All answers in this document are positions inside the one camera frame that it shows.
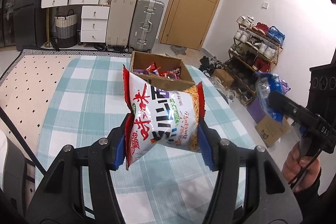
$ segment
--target bed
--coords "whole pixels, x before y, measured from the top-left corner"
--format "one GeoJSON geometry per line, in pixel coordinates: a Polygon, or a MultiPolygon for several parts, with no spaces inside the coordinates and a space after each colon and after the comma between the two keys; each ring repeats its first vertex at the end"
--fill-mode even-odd
{"type": "MultiPolygon", "coordinates": [[[[122,67],[129,62],[127,53],[26,48],[0,79],[0,106],[47,169],[64,145],[91,145],[120,126],[128,113],[122,67]]],[[[195,83],[203,82],[207,125],[237,146],[253,148],[211,82],[198,69],[187,68],[195,83]]],[[[0,130],[22,149],[2,121],[0,130]]],[[[38,187],[43,176],[37,168],[35,173],[38,187]]],[[[127,224],[201,223],[217,172],[210,172],[198,153],[156,145],[130,171],[124,163],[111,177],[127,224]]],[[[244,168],[239,180],[236,206],[244,198],[244,168]]],[[[88,169],[83,170],[83,187],[85,206],[92,209],[88,169]]]]}

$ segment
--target light switch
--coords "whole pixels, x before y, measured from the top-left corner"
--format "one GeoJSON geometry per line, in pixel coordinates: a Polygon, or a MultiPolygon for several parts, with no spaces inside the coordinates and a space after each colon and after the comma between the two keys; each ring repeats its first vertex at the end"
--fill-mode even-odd
{"type": "Polygon", "coordinates": [[[265,8],[265,9],[267,9],[267,8],[268,8],[268,2],[264,2],[264,3],[262,4],[262,7],[265,8]]]}

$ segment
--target blue sneaker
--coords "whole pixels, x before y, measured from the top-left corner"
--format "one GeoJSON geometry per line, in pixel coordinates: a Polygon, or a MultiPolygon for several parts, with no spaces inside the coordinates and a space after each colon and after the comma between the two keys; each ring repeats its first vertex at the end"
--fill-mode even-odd
{"type": "Polygon", "coordinates": [[[272,26],[268,29],[267,37],[271,38],[275,42],[279,43],[282,47],[286,36],[280,32],[275,26],[272,26]]]}

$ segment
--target white snack bag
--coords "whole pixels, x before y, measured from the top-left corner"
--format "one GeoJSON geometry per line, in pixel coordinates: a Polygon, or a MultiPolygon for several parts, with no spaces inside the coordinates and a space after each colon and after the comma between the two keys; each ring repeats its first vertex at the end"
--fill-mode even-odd
{"type": "Polygon", "coordinates": [[[199,151],[198,120],[204,117],[202,83],[184,92],[167,92],[124,68],[124,88],[126,103],[134,114],[125,132],[127,168],[157,143],[199,151]]]}

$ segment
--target suitcase handle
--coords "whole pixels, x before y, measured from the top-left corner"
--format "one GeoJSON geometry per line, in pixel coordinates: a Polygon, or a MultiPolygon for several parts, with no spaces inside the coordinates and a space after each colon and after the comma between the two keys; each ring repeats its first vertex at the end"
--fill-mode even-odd
{"type": "Polygon", "coordinates": [[[149,28],[148,28],[148,30],[146,30],[146,32],[150,32],[151,30],[152,30],[152,22],[148,22],[148,25],[149,25],[149,28]]]}

